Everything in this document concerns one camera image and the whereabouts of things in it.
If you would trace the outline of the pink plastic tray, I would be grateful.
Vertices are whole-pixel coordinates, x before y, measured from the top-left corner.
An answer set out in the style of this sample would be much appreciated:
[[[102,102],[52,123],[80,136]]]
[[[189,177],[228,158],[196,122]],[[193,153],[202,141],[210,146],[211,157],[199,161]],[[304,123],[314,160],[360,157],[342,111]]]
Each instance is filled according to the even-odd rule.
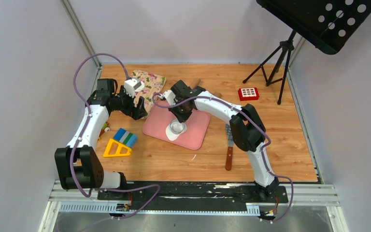
[[[153,106],[146,118],[142,131],[148,136],[191,150],[198,150],[207,131],[210,115],[203,111],[193,110],[192,115],[185,122],[187,130],[171,141],[166,135],[166,128],[174,119],[176,117],[168,109]]]

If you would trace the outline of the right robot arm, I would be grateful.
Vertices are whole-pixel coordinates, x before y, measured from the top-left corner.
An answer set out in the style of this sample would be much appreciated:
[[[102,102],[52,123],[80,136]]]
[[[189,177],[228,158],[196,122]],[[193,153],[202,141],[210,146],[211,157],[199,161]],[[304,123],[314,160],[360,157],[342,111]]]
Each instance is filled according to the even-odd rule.
[[[194,111],[200,110],[229,125],[234,144],[246,152],[253,168],[255,184],[258,185],[257,197],[263,202],[275,197],[279,180],[267,156],[265,126],[253,105],[232,104],[202,87],[191,88],[182,80],[166,90],[162,98],[168,102],[169,111],[181,123],[186,122]]]

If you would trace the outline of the floral cutting mat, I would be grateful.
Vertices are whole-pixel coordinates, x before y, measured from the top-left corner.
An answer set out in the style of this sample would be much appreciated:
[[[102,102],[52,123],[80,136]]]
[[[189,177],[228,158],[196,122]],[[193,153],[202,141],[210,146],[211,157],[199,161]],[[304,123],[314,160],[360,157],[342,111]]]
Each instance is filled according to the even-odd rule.
[[[161,92],[164,85],[166,84],[167,78],[161,75],[149,73],[141,70],[134,70],[131,73],[132,78],[140,80],[144,88],[140,91],[136,90],[135,105],[139,102],[139,97],[144,98],[144,108],[147,113],[150,113],[154,103],[152,102],[152,96],[156,92]]]

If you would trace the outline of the white dough ball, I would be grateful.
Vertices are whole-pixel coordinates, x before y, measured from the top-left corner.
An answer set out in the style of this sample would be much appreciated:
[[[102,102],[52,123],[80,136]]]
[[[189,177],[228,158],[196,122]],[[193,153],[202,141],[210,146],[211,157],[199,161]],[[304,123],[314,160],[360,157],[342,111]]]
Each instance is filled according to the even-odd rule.
[[[187,131],[185,123],[172,122],[165,129],[165,134],[169,141],[175,141],[181,134]]]

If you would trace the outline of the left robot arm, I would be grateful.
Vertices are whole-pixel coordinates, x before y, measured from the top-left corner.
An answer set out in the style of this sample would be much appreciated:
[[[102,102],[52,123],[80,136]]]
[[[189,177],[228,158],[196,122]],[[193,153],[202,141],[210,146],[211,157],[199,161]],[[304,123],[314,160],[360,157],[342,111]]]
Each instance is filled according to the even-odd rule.
[[[138,120],[147,115],[144,97],[135,103],[136,91],[144,85],[136,78],[127,79],[120,89],[114,79],[99,79],[96,90],[87,99],[79,128],[66,145],[58,148],[54,158],[63,189],[110,189],[122,200],[128,195],[123,173],[105,171],[96,155],[97,140],[111,112],[120,111]]]

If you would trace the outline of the wooden double-ended roller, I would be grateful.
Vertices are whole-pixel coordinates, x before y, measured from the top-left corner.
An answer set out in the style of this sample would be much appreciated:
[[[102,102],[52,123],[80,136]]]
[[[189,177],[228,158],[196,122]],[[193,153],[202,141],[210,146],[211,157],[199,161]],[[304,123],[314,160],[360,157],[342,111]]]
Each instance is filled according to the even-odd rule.
[[[190,88],[193,89],[193,88],[196,88],[196,87],[204,87],[204,84],[203,84],[203,81],[202,79],[200,78],[194,78],[191,83],[190,83]],[[210,93],[218,98],[222,98],[222,94],[220,92],[212,92],[210,91]]]

